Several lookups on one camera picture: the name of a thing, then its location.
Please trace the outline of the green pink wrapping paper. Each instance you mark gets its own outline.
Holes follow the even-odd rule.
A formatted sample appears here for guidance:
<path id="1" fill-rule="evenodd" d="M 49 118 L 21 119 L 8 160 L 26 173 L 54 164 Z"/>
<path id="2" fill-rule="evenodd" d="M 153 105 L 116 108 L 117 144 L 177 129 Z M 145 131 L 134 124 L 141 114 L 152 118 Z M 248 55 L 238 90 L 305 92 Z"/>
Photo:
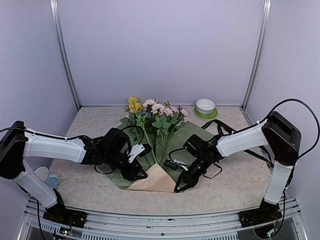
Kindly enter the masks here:
<path id="1" fill-rule="evenodd" d="M 148 175 L 145 179 L 125 180 L 118 169 L 112 172 L 110 167 L 105 164 L 98 166 L 97 170 L 103 173 L 104 178 L 111 180 L 116 187 L 122 190 L 172 193 L 182 170 L 172 170 L 165 167 L 165 160 L 169 158 L 170 151 L 182 148 L 193 134 L 208 141 L 218 134 L 217 124 L 213 122 L 209 127 L 203 129 L 190 121 L 182 123 L 173 134 L 166 151 L 163 150 L 162 141 L 158 137 L 156 140 L 156 160 L 151 153 L 137 159 Z"/>

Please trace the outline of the blue fake flower stem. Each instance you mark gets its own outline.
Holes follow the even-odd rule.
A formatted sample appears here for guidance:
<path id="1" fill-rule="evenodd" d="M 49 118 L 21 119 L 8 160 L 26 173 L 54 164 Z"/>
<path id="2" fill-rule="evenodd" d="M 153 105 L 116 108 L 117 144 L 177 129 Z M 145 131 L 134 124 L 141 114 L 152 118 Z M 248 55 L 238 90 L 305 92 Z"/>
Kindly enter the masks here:
<path id="1" fill-rule="evenodd" d="M 150 119 L 152 117 L 152 113 L 150 111 L 141 111 L 140 115 L 143 119 Z"/>

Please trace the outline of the black printed ribbon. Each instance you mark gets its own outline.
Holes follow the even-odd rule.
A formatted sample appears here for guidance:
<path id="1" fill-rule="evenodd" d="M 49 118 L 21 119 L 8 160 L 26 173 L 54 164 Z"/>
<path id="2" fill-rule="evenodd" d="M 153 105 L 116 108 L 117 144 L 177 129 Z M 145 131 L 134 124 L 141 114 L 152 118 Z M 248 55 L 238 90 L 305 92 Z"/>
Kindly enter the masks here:
<path id="1" fill-rule="evenodd" d="M 227 132 L 227 133 L 232 133 L 232 131 L 235 131 L 232 127 L 228 126 L 226 123 L 220 121 L 220 120 L 217 120 L 217 119 L 213 119 L 213 120 L 210 120 L 208 122 L 206 122 L 204 125 L 201 126 L 202 129 L 207 129 L 212 123 L 215 123 L 217 125 L 217 131 L 218 131 L 218 134 L 219 135 L 223 135 L 223 130 L 222 128 L 224 128 L 224 130 Z M 244 152 L 255 157 L 255 158 L 258 158 L 264 162 L 266 162 L 271 168 L 274 167 L 274 164 L 272 163 L 272 159 L 271 159 L 271 155 L 269 153 L 269 151 L 267 150 L 267 148 L 265 146 L 259 146 L 261 152 L 263 152 L 264 154 L 267 155 L 267 158 L 265 158 L 264 156 L 262 155 L 259 155 L 258 153 L 252 151 L 252 150 L 245 150 Z"/>

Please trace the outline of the yellow fake flower stem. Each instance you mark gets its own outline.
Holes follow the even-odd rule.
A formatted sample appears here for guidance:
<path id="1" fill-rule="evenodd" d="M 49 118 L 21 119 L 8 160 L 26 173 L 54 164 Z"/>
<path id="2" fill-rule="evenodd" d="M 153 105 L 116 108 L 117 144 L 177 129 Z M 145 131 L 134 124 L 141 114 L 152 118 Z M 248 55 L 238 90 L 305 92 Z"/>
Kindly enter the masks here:
<path id="1" fill-rule="evenodd" d="M 130 131 L 135 134 L 136 138 L 139 140 L 139 143 L 142 143 L 144 140 L 147 141 L 147 143 L 152 147 L 152 157 L 154 162 L 157 163 L 156 141 L 155 144 L 153 144 L 152 137 L 147 134 L 145 129 L 146 119 L 143 119 L 140 114 L 141 111 L 145 111 L 145 108 L 143 107 L 144 103 L 140 103 L 137 97 L 131 96 L 128 99 L 128 105 L 125 107 L 125 112 L 127 115 L 121 118 L 120 121 L 125 127 L 131 129 Z"/>

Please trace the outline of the pink rose stem bunch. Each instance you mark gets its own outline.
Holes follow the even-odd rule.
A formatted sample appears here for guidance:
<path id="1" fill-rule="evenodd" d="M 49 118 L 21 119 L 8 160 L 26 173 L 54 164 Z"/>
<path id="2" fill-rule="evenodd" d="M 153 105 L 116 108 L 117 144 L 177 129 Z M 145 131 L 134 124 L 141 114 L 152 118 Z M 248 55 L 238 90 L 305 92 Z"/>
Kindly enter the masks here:
<path id="1" fill-rule="evenodd" d="M 182 123 L 189 120 L 189 113 L 181 106 L 173 106 L 169 101 L 164 103 L 165 109 L 163 111 L 163 117 L 166 117 L 165 122 L 162 124 L 162 147 L 166 152 L 174 133 L 178 130 Z"/>

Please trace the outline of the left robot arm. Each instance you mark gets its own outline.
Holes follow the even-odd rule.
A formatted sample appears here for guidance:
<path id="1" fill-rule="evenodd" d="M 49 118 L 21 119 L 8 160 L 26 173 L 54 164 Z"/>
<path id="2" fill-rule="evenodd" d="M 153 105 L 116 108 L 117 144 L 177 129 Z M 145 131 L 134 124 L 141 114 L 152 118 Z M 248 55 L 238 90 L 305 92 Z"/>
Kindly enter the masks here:
<path id="1" fill-rule="evenodd" d="M 132 144 L 123 129 L 111 128 L 105 135 L 91 138 L 51 135 L 27 128 L 22 121 L 3 128 L 0 140 L 0 176 L 11 180 L 35 198 L 46 212 L 63 223 L 70 211 L 57 189 L 49 187 L 28 163 L 28 159 L 63 160 L 86 166 L 106 165 L 122 178 L 134 182 L 147 178 L 137 160 L 149 150 L 142 143 Z"/>

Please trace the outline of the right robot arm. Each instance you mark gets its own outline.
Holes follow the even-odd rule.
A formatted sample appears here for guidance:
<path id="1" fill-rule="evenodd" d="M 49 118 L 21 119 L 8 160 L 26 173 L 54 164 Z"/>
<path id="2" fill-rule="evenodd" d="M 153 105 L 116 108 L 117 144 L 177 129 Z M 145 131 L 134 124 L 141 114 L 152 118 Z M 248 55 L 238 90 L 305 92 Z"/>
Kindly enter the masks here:
<path id="1" fill-rule="evenodd" d="M 301 138 L 301 132 L 277 111 L 247 129 L 215 135 L 210 140 L 193 134 L 183 148 L 195 157 L 195 161 L 179 175 L 174 192 L 193 188 L 212 164 L 226 157 L 251 148 L 268 146 L 274 155 L 272 175 L 260 207 L 255 212 L 260 222 L 266 222 L 275 214 L 275 206 L 287 187 L 299 158 Z"/>

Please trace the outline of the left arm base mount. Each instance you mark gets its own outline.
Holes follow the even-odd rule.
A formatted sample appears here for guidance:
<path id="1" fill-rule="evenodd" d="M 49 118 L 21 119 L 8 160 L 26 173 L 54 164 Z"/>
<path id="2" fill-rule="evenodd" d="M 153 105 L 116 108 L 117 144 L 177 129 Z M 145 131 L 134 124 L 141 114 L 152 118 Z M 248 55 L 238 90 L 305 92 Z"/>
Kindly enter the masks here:
<path id="1" fill-rule="evenodd" d="M 65 207 L 51 207 L 45 210 L 43 218 L 69 227 L 83 228 L 87 213 Z"/>

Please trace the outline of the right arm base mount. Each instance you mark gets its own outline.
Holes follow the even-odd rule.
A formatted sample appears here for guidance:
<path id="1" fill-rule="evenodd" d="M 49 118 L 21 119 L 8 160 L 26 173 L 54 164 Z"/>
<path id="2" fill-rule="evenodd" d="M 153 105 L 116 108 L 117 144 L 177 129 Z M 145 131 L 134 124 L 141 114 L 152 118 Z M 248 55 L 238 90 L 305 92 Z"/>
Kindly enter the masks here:
<path id="1" fill-rule="evenodd" d="M 238 216 L 242 228 L 272 222 L 283 217 L 278 204 L 261 205 L 255 209 L 240 211 Z"/>

